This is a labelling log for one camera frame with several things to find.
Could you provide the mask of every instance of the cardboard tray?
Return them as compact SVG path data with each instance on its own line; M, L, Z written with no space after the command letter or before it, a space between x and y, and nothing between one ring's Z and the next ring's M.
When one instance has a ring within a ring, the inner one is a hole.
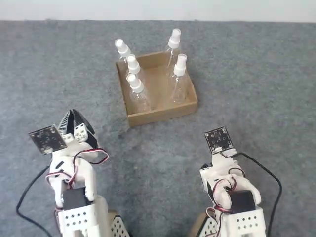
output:
M165 52L151 53L137 57L137 61L144 70L146 76L145 87L147 88L148 93L151 96L152 103L155 106L155 109L152 111L137 114L132 112L133 104L129 97L130 87L125 77L128 69L123 62L116 62L119 83L126 108L126 115L131 127L188 115L197 110L198 98L190 76L188 76L189 85L185 103L173 105L165 102L164 98L166 96L165 91L167 90L168 78L165 75L165 69L163 66L167 60L168 54Z

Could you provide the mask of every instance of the white robotic arm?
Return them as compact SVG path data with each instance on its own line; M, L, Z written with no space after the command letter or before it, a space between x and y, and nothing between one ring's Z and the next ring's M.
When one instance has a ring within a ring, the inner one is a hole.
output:
M55 191L56 218L63 237L129 237L121 217L109 221L108 204L97 195L92 164L105 162L109 155L94 136L88 121L69 110L58 126L30 133L43 154L52 153L46 180ZM104 158L94 160L100 153Z
M261 203L259 190L244 177L238 162L230 156L236 154L234 148L212 155L212 166L200 170L204 190L214 206L230 210L232 201L229 191L250 190L254 203Z
M258 207L260 192L232 158L236 150L226 128L207 132L205 136L212 152L212 163L205 164L200 174L213 207L206 210L209 218L199 236L266 237L263 210Z

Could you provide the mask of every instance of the clear plastic bottle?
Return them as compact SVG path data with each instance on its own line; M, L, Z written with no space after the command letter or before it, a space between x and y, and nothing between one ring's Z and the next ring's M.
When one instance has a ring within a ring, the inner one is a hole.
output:
M137 78L146 85L146 77L143 69L139 66L134 54L127 57L128 70L130 74L135 74Z
M128 74L127 81L131 87L129 96L133 102L133 112L141 113L150 111L152 109L152 104L144 84L135 74Z
M115 47L118 49L119 61L122 61L127 66L127 57L131 55L129 47L124 43L122 39L117 39L115 41Z
M169 78L168 97L172 103L181 104L185 102L188 90L188 77L186 75L187 56L179 54L173 75Z
M168 61L166 64L166 74L167 76L171 76L174 65L177 62L178 55L180 54L180 36L181 30L180 29L173 29L172 34L169 38L168 45L166 47L166 52L168 53Z

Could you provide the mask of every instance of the bottle cap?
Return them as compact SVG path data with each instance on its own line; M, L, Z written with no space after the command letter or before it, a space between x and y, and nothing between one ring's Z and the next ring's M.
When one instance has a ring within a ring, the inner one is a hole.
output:
M187 56L183 53L180 53L176 65L174 65L173 73L179 77L183 76L186 73L186 62Z
M128 64L128 69L130 73L137 74L140 72L139 63L137 62L134 54L131 54L127 57L127 64Z
M117 39L114 44L115 47L118 49L118 53L121 55L121 57L126 58L130 55L130 49L122 39Z
M144 84L137 78L135 74L129 74L127 75L127 81L130 85L130 88L136 93L140 93L144 89Z
M168 46L172 49L176 49L180 45L180 36L181 36L181 30L180 29L173 29L172 34L169 38Z

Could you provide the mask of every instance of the circuit board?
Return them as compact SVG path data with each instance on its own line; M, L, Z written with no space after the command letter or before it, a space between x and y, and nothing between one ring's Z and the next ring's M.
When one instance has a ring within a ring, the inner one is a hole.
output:
M221 151L226 151L234 147L225 126L206 132L205 138L212 155L218 153L216 148L222 147Z
M63 137L60 135L55 125L30 132L29 136L43 155L67 147Z

